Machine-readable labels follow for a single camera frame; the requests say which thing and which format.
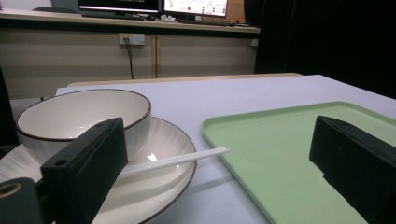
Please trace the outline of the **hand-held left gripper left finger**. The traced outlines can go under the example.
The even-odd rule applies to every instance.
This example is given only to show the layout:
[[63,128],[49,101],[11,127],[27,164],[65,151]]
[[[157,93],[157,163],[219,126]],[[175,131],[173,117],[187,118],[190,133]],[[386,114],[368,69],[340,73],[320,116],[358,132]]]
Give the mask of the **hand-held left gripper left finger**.
[[46,221],[91,224],[127,163],[123,120],[92,126],[40,167]]

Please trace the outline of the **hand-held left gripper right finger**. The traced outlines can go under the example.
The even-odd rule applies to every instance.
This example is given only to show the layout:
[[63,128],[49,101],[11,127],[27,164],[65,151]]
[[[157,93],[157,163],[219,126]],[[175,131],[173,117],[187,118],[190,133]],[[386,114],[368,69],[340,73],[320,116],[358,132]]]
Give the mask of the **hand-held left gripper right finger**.
[[309,160],[369,224],[396,224],[396,147],[340,119],[318,116]]

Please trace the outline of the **white bowl with dark rim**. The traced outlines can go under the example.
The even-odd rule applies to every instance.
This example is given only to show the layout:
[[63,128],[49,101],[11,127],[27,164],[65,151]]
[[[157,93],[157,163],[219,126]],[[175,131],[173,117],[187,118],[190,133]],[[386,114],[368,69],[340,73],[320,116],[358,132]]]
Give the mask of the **white bowl with dark rim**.
[[123,120],[128,158],[140,153],[151,126],[151,103],[134,91],[89,90],[49,98],[25,109],[16,128],[31,157],[42,164],[92,126]]

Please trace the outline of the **white plate with dark rim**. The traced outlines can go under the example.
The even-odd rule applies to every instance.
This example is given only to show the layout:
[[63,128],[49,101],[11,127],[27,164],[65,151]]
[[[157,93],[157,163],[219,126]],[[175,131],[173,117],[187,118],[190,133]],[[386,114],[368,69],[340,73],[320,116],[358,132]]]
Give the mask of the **white plate with dark rim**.
[[[131,163],[161,160],[194,151],[193,142],[176,125],[154,118],[146,144]],[[116,181],[92,224],[152,222],[182,195],[195,169],[196,163],[191,161]],[[0,183],[17,177],[35,181],[41,178],[39,164],[23,145],[0,160]]]

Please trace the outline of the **green tray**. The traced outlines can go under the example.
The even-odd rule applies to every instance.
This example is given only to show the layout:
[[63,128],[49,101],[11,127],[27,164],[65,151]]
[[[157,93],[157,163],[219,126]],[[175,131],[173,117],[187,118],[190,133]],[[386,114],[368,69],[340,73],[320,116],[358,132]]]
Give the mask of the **green tray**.
[[212,147],[272,224],[366,224],[308,159],[316,118],[346,121],[396,147],[396,119],[330,102],[207,119]]

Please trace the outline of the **white chopstick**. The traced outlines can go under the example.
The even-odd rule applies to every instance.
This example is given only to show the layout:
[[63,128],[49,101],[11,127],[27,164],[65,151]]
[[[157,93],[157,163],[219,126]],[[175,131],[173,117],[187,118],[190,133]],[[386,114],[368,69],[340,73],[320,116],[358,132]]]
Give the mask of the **white chopstick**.
[[141,175],[152,170],[162,169],[169,166],[180,165],[186,162],[198,161],[209,157],[214,157],[228,153],[227,147],[217,147],[205,151],[193,152],[184,155],[178,155],[172,158],[166,158],[156,161],[149,161],[140,164],[128,164],[124,167],[119,175],[119,179],[128,178],[135,175]]

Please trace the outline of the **black curtain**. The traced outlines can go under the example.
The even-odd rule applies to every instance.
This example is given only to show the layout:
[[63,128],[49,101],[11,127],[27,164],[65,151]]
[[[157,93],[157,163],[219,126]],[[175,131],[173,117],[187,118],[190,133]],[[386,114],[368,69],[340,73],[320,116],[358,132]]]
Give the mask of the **black curtain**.
[[396,0],[264,0],[254,71],[323,75],[396,99]]
[[7,85],[0,68],[0,146],[19,144]]

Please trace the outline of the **beige wooden desk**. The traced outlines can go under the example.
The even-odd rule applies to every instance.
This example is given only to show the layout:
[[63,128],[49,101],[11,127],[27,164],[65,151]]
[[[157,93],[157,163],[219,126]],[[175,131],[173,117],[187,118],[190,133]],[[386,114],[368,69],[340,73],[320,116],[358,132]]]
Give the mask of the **beige wooden desk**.
[[[13,99],[53,95],[74,82],[250,74],[252,27],[84,18],[0,10],[0,68]],[[144,46],[119,33],[144,34]]]

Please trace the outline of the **light wooden table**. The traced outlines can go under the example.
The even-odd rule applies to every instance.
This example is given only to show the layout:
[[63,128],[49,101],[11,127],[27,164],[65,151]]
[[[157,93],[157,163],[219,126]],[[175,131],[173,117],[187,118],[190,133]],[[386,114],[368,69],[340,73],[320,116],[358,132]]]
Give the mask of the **light wooden table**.
[[67,87],[98,86],[98,85],[120,85],[120,84],[141,84],[141,83],[161,83],[161,82],[188,82],[203,80],[225,80],[225,79],[246,79],[246,78],[270,78],[270,77],[300,77],[298,73],[270,73],[270,74],[251,74],[251,75],[227,75],[227,76],[203,76],[203,77],[167,77],[149,78],[134,80],[101,80],[74,82]]

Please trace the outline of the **black keyboard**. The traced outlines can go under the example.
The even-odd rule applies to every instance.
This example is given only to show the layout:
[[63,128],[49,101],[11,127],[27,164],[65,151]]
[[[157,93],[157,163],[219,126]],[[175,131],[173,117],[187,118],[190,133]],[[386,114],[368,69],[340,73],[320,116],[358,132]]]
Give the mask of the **black keyboard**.
[[119,20],[132,20],[144,21],[145,18],[135,14],[117,14],[112,12],[82,12],[82,17],[86,18],[102,18],[102,19],[119,19]]
[[195,25],[211,25],[211,26],[230,26],[228,22],[216,22],[216,21],[190,21],[177,19],[177,22],[183,24],[195,24]]

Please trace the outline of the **dark screen monitor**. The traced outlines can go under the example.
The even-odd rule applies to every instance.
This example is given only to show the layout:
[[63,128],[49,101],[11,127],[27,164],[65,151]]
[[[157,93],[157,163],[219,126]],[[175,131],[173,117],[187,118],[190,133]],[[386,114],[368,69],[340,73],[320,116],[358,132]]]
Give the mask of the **dark screen monitor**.
[[78,0],[81,12],[157,13],[160,0]]

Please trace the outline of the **bright screen monitor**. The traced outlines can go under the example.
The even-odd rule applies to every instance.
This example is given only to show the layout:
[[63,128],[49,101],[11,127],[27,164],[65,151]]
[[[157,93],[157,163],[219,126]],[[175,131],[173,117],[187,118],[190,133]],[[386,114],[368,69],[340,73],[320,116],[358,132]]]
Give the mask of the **bright screen monitor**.
[[167,12],[225,17],[228,0],[163,0]]

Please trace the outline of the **brown cardboard box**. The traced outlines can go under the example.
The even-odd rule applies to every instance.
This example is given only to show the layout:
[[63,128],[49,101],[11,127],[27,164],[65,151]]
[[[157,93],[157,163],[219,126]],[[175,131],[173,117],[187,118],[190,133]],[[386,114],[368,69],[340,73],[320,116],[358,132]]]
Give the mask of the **brown cardboard box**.
[[204,21],[245,23],[244,0],[227,0],[224,17],[203,16]]

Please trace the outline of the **white wall outlet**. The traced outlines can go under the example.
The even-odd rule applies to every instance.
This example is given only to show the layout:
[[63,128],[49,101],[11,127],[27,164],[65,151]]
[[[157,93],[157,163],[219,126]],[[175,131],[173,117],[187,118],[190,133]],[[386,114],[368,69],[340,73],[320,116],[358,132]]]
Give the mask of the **white wall outlet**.
[[144,46],[146,44],[146,38],[144,34],[119,33],[119,42],[121,45]]

